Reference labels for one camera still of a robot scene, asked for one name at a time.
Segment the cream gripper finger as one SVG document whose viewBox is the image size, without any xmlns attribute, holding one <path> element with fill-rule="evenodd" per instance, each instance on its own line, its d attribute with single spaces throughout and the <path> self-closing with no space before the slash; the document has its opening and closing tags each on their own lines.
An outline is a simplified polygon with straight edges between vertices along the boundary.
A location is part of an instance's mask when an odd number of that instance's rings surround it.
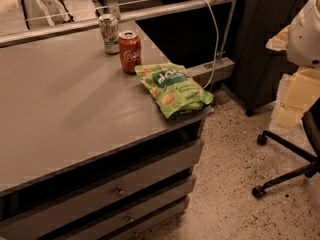
<svg viewBox="0 0 320 240">
<path fill-rule="evenodd" d="M 273 112 L 273 122 L 283 128 L 292 128 L 302 119 L 303 114 L 297 111 L 288 110 L 283 107 L 276 107 Z"/>
<path fill-rule="evenodd" d="M 308 111 L 320 97 L 320 71 L 303 69 L 290 80 L 284 107 L 293 111 Z"/>
</svg>

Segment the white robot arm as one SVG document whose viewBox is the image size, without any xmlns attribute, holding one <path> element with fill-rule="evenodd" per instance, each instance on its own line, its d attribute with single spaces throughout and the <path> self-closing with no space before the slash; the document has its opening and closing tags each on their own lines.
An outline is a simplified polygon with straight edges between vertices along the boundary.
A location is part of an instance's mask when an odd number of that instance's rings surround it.
<svg viewBox="0 0 320 240">
<path fill-rule="evenodd" d="M 320 0 L 308 0 L 288 26 L 286 54 L 299 68 L 282 76 L 272 121 L 292 128 L 320 97 Z"/>
</svg>

